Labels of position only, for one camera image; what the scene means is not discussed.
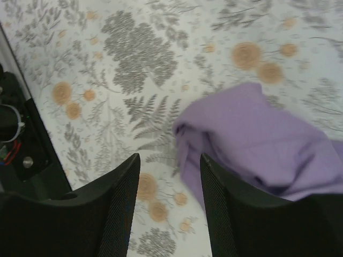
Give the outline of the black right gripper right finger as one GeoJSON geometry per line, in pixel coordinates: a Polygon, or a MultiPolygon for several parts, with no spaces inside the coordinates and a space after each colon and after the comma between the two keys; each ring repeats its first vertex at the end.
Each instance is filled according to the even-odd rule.
{"type": "Polygon", "coordinates": [[[200,158],[212,255],[342,256],[342,195],[288,201],[200,158]]]}

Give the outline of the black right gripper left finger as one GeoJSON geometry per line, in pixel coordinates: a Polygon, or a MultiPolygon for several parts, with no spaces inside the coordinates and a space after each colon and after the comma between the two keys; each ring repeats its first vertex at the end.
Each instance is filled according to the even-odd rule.
{"type": "Polygon", "coordinates": [[[58,200],[1,194],[1,256],[126,256],[140,156],[58,200]]]}

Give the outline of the purple t shirt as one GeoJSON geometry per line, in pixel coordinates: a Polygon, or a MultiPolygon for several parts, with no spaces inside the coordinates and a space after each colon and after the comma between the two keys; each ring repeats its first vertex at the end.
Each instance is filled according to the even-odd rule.
{"type": "Polygon", "coordinates": [[[181,180],[204,202],[200,156],[273,195],[298,200],[342,192],[342,142],[272,106],[257,83],[190,104],[174,121],[181,180]]]}

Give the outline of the black robot base mount plate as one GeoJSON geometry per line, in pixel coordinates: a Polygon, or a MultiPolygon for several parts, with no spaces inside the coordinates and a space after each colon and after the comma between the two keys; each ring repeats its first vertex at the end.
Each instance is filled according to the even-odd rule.
{"type": "Polygon", "coordinates": [[[71,191],[33,99],[1,71],[1,192],[45,200],[71,191]]]}

